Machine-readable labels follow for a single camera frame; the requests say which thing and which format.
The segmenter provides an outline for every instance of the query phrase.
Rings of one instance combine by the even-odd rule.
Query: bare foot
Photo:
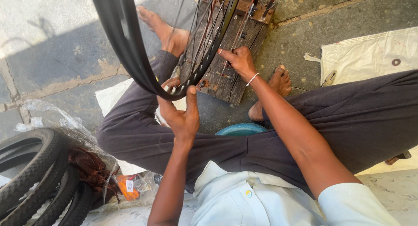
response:
[[[161,49],[170,52],[176,57],[184,52],[190,32],[187,30],[175,29],[165,23],[159,15],[147,10],[143,6],[136,7],[138,16],[148,25],[148,28],[155,32],[161,40]]]
[[[285,70],[284,65],[280,65],[274,71],[273,76],[268,81],[268,84],[275,90],[279,95],[285,97],[292,91],[292,81],[289,79],[289,70]],[[248,111],[248,116],[251,120],[260,122],[263,121],[263,106],[258,100]]]

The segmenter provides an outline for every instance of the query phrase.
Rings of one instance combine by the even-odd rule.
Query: blue bowl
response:
[[[216,132],[215,135],[242,136],[257,134],[265,131],[267,131],[265,127],[255,123],[240,123],[225,127],[222,130]]]

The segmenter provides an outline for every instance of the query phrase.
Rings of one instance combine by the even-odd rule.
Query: fingernail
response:
[[[192,93],[192,94],[196,94],[196,87],[195,87],[194,85],[191,85],[191,86],[189,87],[189,91],[190,91],[190,93]]]

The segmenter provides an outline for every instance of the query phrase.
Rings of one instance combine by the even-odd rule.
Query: label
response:
[[[126,180],[126,191],[133,193],[133,181]]]

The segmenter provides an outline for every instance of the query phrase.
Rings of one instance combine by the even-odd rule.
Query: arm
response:
[[[183,206],[187,157],[199,128],[196,88],[187,90],[187,111],[177,111],[171,101],[157,96],[161,115],[170,125],[174,147],[155,197],[148,225],[177,225]]]
[[[233,52],[219,50],[218,53],[246,82],[257,73],[247,47],[234,49]],[[321,134],[264,79],[256,76],[250,85],[315,198],[327,187],[338,183],[361,183],[337,159]]]

